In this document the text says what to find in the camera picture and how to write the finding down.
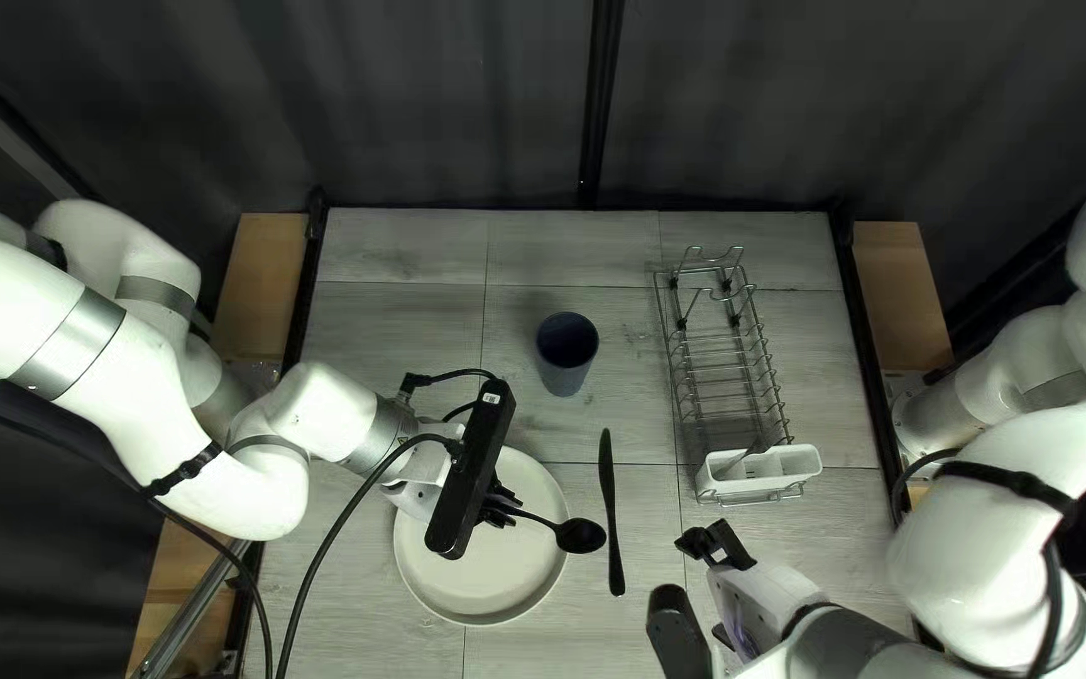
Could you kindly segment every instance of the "white utensil holder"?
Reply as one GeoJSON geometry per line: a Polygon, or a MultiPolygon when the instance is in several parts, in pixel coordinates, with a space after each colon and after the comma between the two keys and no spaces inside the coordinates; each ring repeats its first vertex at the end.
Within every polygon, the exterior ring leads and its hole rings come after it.
{"type": "Polygon", "coordinates": [[[707,453],[694,477],[697,502],[720,506],[778,502],[803,495],[803,485],[824,470],[820,451],[809,443],[707,453]]]}

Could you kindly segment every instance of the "metal wire rack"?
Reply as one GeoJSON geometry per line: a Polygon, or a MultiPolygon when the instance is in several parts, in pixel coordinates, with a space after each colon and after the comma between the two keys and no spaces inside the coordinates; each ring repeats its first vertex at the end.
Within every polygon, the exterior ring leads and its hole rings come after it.
{"type": "MultiPolygon", "coordinates": [[[[699,455],[691,462],[712,451],[762,453],[794,440],[753,304],[756,287],[740,265],[744,251],[732,246],[708,259],[700,246],[690,246],[675,267],[653,276],[680,437],[699,455]]],[[[762,502],[801,495],[796,486],[762,502]]]]}

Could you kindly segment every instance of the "black knife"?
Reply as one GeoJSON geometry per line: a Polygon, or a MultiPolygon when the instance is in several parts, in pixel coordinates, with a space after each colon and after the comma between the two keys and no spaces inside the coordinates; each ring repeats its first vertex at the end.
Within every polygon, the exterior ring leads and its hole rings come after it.
{"type": "Polygon", "coordinates": [[[602,429],[597,447],[597,480],[602,483],[602,498],[606,501],[606,533],[610,548],[610,593],[621,596],[626,592],[622,579],[622,555],[618,551],[618,527],[614,520],[614,455],[611,430],[602,429]]]}

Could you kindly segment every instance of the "white plate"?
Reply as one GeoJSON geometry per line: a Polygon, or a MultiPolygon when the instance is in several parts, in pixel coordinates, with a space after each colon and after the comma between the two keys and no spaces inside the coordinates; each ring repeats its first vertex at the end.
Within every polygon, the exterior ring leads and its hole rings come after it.
{"type": "MultiPolygon", "coordinates": [[[[522,508],[555,523],[567,520],[560,487],[530,455],[504,445],[497,478],[518,495],[522,508]]],[[[425,523],[399,511],[392,551],[401,578],[421,605],[446,620],[470,626],[513,620],[552,591],[567,557],[551,529],[517,520],[518,526],[506,528],[488,523],[475,527],[464,557],[450,561],[426,548],[425,523]]]]}

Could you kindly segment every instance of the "black curtain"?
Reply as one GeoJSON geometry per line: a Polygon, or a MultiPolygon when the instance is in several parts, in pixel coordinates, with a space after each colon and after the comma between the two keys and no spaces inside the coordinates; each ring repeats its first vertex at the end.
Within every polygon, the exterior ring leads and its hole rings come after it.
{"type": "Polygon", "coordinates": [[[0,677],[127,669],[162,516],[71,448],[115,460],[94,426],[0,385],[0,677]]]}
{"type": "MultiPolygon", "coordinates": [[[[199,261],[244,210],[571,206],[585,0],[0,0],[0,96],[199,261]]],[[[1086,197],[1086,3],[630,0],[602,204],[924,228],[946,306],[1086,197]]]]}

